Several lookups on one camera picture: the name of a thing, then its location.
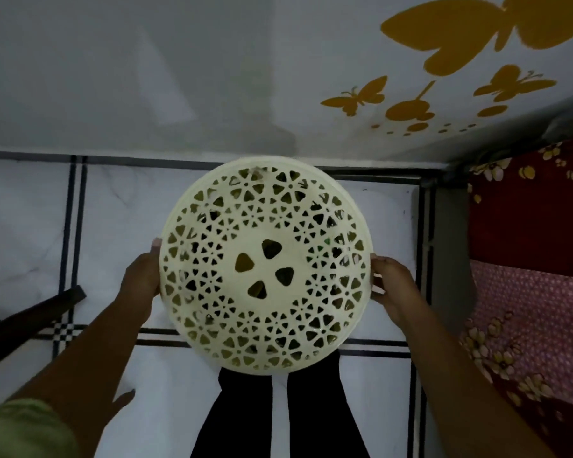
yellow butterfly decal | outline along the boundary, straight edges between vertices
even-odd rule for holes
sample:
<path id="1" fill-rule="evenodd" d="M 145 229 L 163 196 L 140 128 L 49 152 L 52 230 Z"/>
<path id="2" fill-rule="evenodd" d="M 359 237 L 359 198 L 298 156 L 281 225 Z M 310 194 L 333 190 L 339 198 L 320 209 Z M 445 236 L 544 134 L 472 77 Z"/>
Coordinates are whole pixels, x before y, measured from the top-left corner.
<path id="1" fill-rule="evenodd" d="M 532 49 L 573 38 L 573 0 L 435 0 L 382 22 L 382 33 L 418 51 L 437 50 L 425 62 L 434 76 L 449 76 L 475 58 L 497 35 L 501 51 L 512 30 Z"/>
<path id="2" fill-rule="evenodd" d="M 378 77 L 372 80 L 366 86 L 356 93 L 357 87 L 352 87 L 351 91 L 342 91 L 342 94 L 349 96 L 336 96 L 335 98 L 325 99 L 321 102 L 323 106 L 341 107 L 346 116 L 352 117 L 357 114 L 359 104 L 365 106 L 365 103 L 380 104 L 384 101 L 384 95 L 380 93 L 386 85 L 388 76 Z"/>
<path id="3" fill-rule="evenodd" d="M 543 77 L 543 74 L 535 74 L 528 71 L 527 75 L 518 80 L 520 68 L 514 64 L 507 64 L 497 71 L 490 80 L 490 85 L 484 85 L 474 92 L 474 96 L 492 93 L 495 95 L 493 101 L 507 101 L 520 93 L 530 93 L 531 91 L 543 90 L 556 85 L 556 80 L 531 80 Z"/>

leg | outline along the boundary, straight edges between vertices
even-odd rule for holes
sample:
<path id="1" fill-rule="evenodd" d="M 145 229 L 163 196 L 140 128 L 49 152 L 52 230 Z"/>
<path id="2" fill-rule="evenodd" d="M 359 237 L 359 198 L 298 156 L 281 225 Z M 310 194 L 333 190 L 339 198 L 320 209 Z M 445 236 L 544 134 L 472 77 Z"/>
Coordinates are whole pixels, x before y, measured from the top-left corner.
<path id="1" fill-rule="evenodd" d="M 291 456 L 369 457 L 340 380 L 340 354 L 288 377 Z"/>
<path id="2" fill-rule="evenodd" d="M 272 443 L 272 378 L 221 368 L 221 393 L 197 436 L 191 458 L 269 458 Z"/>

